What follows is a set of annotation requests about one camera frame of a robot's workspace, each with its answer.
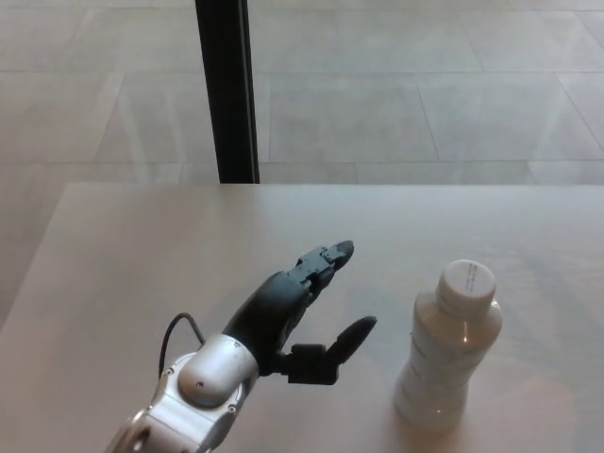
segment tabletop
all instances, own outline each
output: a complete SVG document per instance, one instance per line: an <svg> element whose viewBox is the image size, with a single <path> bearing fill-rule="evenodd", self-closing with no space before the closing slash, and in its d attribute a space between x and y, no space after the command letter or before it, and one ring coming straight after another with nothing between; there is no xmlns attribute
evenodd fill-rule
<svg viewBox="0 0 604 453"><path fill-rule="evenodd" d="M261 378L218 451L594 452L604 445L604 189L66 189L0 333L0 450L104 451L157 382L172 317L220 332L271 274L318 244L356 252L289 343L377 317L333 387ZM392 404L418 291L452 260L497 277L501 334L445 436ZM169 355L196 348L180 327Z"/></svg>

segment white bottle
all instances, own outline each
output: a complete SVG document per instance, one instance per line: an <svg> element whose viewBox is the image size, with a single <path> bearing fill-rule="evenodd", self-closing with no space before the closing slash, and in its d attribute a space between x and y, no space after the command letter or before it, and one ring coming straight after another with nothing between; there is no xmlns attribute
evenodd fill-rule
<svg viewBox="0 0 604 453"><path fill-rule="evenodd" d="M394 391L413 424L444 431L460 421L469 378L501 330L494 296L495 276L470 260L451 262L434 293L417 295L411 355Z"/></svg>

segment tiled floor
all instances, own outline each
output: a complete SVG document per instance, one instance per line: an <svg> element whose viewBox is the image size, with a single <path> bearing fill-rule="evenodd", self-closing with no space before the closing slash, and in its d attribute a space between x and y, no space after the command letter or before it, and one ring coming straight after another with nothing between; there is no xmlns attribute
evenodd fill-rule
<svg viewBox="0 0 604 453"><path fill-rule="evenodd" d="M604 184L604 0L248 0L264 182ZM217 181L194 0L0 0L0 323L68 181Z"/></svg>

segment bottle cap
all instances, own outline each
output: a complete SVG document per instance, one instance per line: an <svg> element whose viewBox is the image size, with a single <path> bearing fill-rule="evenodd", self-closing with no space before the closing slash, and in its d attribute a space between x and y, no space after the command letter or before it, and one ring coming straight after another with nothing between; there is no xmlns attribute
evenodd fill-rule
<svg viewBox="0 0 604 453"><path fill-rule="evenodd" d="M495 276L479 262L453 261L443 270L437 294L455 314L488 310L495 296Z"/></svg>

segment robotic hand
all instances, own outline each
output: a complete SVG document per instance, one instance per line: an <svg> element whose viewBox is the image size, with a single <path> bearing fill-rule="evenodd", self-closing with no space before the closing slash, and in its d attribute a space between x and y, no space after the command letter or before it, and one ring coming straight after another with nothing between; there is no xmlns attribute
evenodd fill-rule
<svg viewBox="0 0 604 453"><path fill-rule="evenodd" d="M269 277L222 334L161 373L151 405L122 426L106 453L210 453L226 438L258 377L280 373L291 383L334 384L339 365L359 348L376 318L355 322L329 349L296 344L287 355L281 349L353 252L350 241L319 247L292 270Z"/></svg>

